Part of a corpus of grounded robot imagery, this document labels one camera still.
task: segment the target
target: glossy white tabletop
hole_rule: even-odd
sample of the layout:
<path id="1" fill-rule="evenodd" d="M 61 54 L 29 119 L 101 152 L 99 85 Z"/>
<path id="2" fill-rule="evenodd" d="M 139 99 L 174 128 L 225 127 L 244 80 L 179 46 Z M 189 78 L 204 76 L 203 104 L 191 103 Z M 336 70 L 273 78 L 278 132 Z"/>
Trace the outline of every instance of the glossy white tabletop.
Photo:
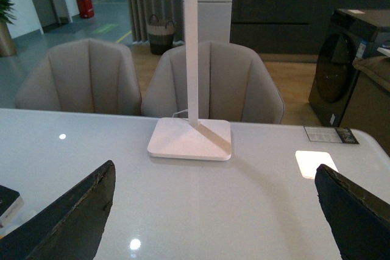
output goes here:
<path id="1" fill-rule="evenodd" d="M 340 173 L 390 202 L 390 159 L 356 130 L 360 144 L 346 145 L 310 142 L 299 126 L 232 123 L 232 158 L 210 162 L 149 157 L 152 118 L 0 109 L 0 121 L 0 184 L 20 191 L 19 213 L 115 163 L 95 259 L 339 259 L 297 150 L 328 152 Z"/>

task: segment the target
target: black book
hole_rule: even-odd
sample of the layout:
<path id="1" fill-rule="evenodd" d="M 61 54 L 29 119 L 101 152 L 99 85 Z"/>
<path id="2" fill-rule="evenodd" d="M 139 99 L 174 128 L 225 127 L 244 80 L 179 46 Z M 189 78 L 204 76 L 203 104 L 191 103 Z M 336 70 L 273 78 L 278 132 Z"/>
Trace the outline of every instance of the black book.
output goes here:
<path id="1" fill-rule="evenodd" d="M 315 184 L 342 259 L 390 259 L 390 205 L 324 164 Z"/>
<path id="2" fill-rule="evenodd" d="M 107 161 L 0 239 L 0 259 L 93 259 L 111 210 L 114 188 L 115 166 Z"/>
<path id="3" fill-rule="evenodd" d="M 18 191 L 0 185 L 0 228 L 4 228 L 23 206 Z"/>

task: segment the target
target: white pole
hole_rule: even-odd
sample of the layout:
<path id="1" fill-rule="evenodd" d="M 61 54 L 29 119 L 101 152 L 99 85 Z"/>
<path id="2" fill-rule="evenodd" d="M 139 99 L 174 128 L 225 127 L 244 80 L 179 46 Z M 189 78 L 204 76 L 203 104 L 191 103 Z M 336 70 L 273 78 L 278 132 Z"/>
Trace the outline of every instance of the white pole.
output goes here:
<path id="1" fill-rule="evenodd" d="M 198 106 L 197 0 L 184 0 L 184 26 L 187 65 L 188 123 L 196 127 Z"/>

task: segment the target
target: washing machine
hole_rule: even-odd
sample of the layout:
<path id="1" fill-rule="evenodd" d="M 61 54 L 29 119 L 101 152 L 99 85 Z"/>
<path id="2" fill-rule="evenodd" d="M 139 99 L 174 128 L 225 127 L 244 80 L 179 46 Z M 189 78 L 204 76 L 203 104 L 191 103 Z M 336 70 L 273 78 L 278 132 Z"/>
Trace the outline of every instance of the washing machine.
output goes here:
<path id="1" fill-rule="evenodd" d="M 382 55 L 378 47 L 390 48 L 390 10 L 333 12 L 309 96 L 323 126 L 339 127 L 359 74 L 352 63 Z"/>

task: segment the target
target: storage basket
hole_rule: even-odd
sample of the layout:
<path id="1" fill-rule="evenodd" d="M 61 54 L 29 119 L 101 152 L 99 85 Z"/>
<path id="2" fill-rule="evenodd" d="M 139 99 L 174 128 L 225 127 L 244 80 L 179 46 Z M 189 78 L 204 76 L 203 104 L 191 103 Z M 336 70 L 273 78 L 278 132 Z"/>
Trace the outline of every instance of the storage basket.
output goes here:
<path id="1" fill-rule="evenodd" d="M 173 21 L 159 20 L 156 15 L 151 15 L 147 25 L 147 36 L 151 44 L 151 52 L 155 55 L 162 55 L 172 48 L 175 35 Z"/>

